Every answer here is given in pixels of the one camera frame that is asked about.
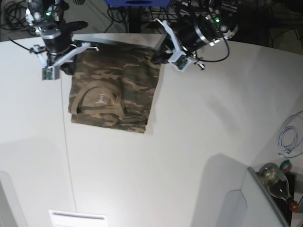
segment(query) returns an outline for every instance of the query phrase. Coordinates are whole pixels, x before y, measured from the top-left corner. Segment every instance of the white table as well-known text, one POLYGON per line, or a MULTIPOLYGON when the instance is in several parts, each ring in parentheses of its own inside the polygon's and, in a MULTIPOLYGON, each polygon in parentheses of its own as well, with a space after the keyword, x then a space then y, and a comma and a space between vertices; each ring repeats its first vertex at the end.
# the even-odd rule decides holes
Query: white table
MULTIPOLYGON (((161 39, 143 34, 75 37, 153 47, 161 39)), ((20 40, 26 46, 38 42, 20 40)), ((29 226, 50 227, 46 209, 106 214, 109 227, 215 226, 225 194, 241 187, 247 166, 280 159, 276 132, 290 113, 303 109, 302 56, 250 44, 229 45, 230 57, 207 64, 206 71, 192 65, 180 73, 163 65, 147 131, 139 134, 71 123, 67 112, 71 77, 41 81, 35 56, 11 43, 0 43, 1 53, 7 56, 1 68, 10 74, 2 76, 0 83, 2 104, 10 110, 0 116, 5 129, 0 146, 43 139, 34 152, 25 149, 10 155, 7 164, 0 163, 0 170, 7 171, 15 183, 29 226), (16 170, 16 166, 28 170, 29 163, 41 164, 44 155, 39 149, 47 142, 56 146, 56 152, 47 151, 46 157, 52 161, 50 166, 59 166, 53 169, 57 174, 39 174, 40 166, 33 175, 16 170), (46 177, 43 188, 28 192, 29 176, 46 177), (30 207, 35 193, 49 197, 30 207), (35 212, 41 218, 35 219, 35 212)), ((200 55, 218 59, 224 54, 222 43, 200 55)), ((1 160, 15 148, 5 150, 0 150, 1 160)), ((300 166, 302 159, 292 162, 300 166)))

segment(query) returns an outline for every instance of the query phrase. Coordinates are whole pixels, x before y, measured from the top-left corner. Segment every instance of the white cable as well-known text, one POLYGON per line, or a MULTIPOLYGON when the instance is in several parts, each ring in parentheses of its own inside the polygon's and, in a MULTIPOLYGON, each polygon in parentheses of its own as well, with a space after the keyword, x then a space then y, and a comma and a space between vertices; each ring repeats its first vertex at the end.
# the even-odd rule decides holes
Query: white cable
MULTIPOLYGON (((301 113, 303 113, 303 111, 300 111, 300 112, 298 112, 294 115, 291 115, 289 118, 287 118, 286 121, 283 123, 282 127, 279 130, 278 137, 277 137, 277 145, 280 148, 280 150, 283 151, 284 154, 286 153, 286 154, 289 155, 295 148, 297 148, 300 145, 300 143, 303 140, 303 136, 302 136, 301 140, 299 141, 299 131, 298 131, 298 129, 295 126, 290 126, 289 125, 290 122, 293 121, 296 118, 299 118, 303 122, 303 118, 300 116, 301 113), (294 132, 294 139, 290 144, 285 145, 284 142, 283 142, 284 135, 286 133, 290 132, 290 131, 294 132)), ((279 153, 279 155, 281 155, 282 157, 285 157, 285 158, 294 158, 294 157, 298 157, 299 155, 303 154, 303 152, 301 152, 298 155, 287 157, 283 153, 279 153)))

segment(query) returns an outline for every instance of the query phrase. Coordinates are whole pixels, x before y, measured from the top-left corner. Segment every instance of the bottle cap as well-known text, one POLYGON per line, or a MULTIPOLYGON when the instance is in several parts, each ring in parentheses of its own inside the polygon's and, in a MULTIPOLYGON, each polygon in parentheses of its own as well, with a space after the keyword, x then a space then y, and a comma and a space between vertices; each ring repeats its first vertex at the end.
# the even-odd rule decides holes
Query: bottle cap
POLYGON ((295 212, 295 211, 299 208, 299 205, 298 205, 298 203, 297 203, 296 201, 293 201, 293 202, 290 204, 289 208, 290 208, 290 210, 291 210, 292 212, 295 212))

